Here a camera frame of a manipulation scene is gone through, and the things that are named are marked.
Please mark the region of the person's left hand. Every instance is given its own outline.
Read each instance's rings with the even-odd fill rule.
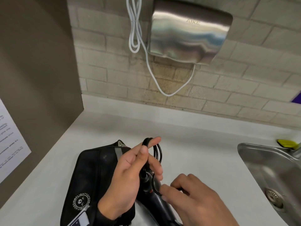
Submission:
[[[160,141],[161,137],[153,138],[148,148]],[[147,160],[156,178],[159,181],[163,179],[161,164],[148,153],[148,148],[140,143],[120,157],[111,185],[98,203],[98,209],[103,216],[115,220],[133,206],[140,184],[139,172]]]

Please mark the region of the countertop backsplash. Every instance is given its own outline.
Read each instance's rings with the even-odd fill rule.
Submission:
[[[233,24],[209,66],[197,65],[178,94],[162,95],[145,62],[128,47],[126,0],[67,0],[83,94],[301,129],[301,0],[189,0],[230,12]],[[153,0],[142,0],[146,41]],[[148,56],[165,93],[192,64]]]

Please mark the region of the black bag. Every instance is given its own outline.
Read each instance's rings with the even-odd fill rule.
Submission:
[[[85,206],[97,203],[103,197],[118,162],[117,152],[121,155],[128,150],[130,148],[118,140],[114,144],[80,153],[66,195],[60,226],[67,226]],[[135,205],[118,217],[115,225],[130,225],[134,217]],[[90,222],[89,225],[97,226],[97,223]]]

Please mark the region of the gray fabric strap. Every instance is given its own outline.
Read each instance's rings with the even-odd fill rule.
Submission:
[[[115,153],[116,153],[116,156],[117,156],[117,160],[119,161],[120,157],[122,156],[122,150],[120,147],[116,147],[115,148]]]

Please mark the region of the purple object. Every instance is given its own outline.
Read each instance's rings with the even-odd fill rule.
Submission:
[[[301,92],[292,100],[292,102],[301,104]]]

